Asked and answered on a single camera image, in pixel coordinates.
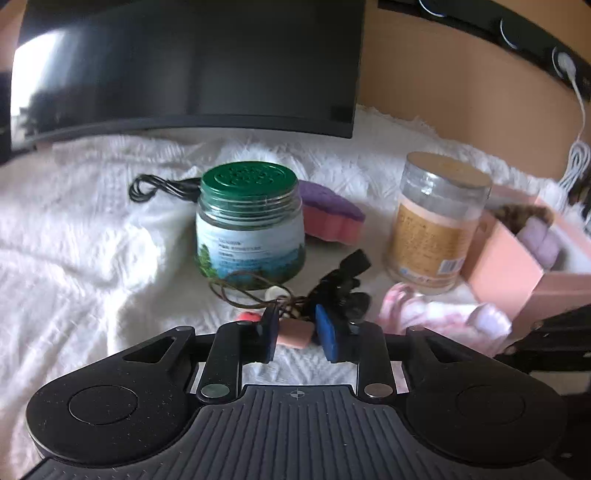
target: clear plastic jar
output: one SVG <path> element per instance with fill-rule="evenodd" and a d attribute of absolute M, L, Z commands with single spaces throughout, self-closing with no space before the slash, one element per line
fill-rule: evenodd
<path fill-rule="evenodd" d="M 296 175 L 258 161 L 209 170 L 197 208 L 197 262 L 208 278 L 249 271 L 275 283 L 293 278 L 306 259 L 302 202 Z M 261 288 L 249 275 L 235 287 Z"/>
<path fill-rule="evenodd" d="M 410 153 L 385 255 L 392 277 L 427 294 L 452 288 L 491 184 L 488 175 L 469 164 L 442 155 Z"/>

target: metal screw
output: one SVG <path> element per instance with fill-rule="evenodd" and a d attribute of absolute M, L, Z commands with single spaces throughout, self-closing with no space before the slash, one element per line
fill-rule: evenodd
<path fill-rule="evenodd" d="M 350 319 L 349 323 L 351 325 L 361 325 L 362 323 L 365 323 L 365 320 L 363 318 L 360 319 Z"/>
<path fill-rule="evenodd" d="M 363 389 L 365 394 L 371 398 L 386 398 L 392 395 L 394 390 L 390 385 L 386 385 L 383 383 L 370 383 L 366 385 Z"/>
<path fill-rule="evenodd" d="M 228 386 L 221 383 L 211 383 L 201 389 L 201 395 L 207 398 L 222 398 L 229 393 L 230 389 Z"/>

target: purple sponge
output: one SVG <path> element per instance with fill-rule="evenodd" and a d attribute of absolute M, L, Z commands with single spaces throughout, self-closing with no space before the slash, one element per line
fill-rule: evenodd
<path fill-rule="evenodd" d="M 330 188 L 300 180 L 306 233 L 327 242 L 353 245 L 359 240 L 365 214 Z"/>
<path fill-rule="evenodd" d="M 542 220 L 529 217 L 517 234 L 519 240 L 538 263 L 546 270 L 552 269 L 561 250 L 560 238 L 548 229 Z"/>

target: green lid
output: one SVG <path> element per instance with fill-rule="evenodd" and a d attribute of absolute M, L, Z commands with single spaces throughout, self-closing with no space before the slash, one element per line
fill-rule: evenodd
<path fill-rule="evenodd" d="M 275 197 L 289 193 L 297 177 L 283 165 L 262 161 L 241 161 L 215 167 L 203 176 L 204 194 L 214 194 L 228 200 L 249 197 Z"/>

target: barcode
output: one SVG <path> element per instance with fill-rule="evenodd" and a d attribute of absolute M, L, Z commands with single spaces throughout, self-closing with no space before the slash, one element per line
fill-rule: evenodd
<path fill-rule="evenodd" d="M 439 265 L 439 271 L 437 273 L 440 275 L 455 273 L 462 268 L 464 260 L 464 258 L 458 258 L 457 260 L 444 260 L 441 262 L 441 265 Z"/>

